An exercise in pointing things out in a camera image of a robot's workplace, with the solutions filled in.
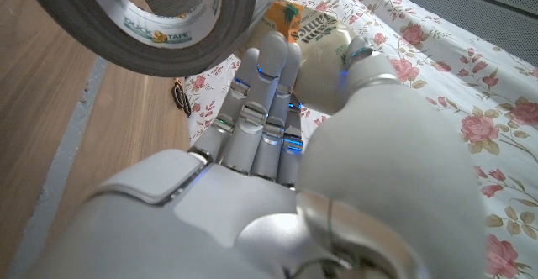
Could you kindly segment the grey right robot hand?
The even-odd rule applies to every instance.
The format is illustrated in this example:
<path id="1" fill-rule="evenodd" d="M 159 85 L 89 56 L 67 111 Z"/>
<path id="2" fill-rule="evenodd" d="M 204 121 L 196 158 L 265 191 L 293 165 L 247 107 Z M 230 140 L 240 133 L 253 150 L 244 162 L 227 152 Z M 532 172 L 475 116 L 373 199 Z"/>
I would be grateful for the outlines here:
<path id="1" fill-rule="evenodd" d="M 459 135 L 355 38 L 345 103 L 290 147 L 285 187 L 246 141 L 164 150 L 101 184 L 29 278 L 479 278 L 485 212 Z"/>

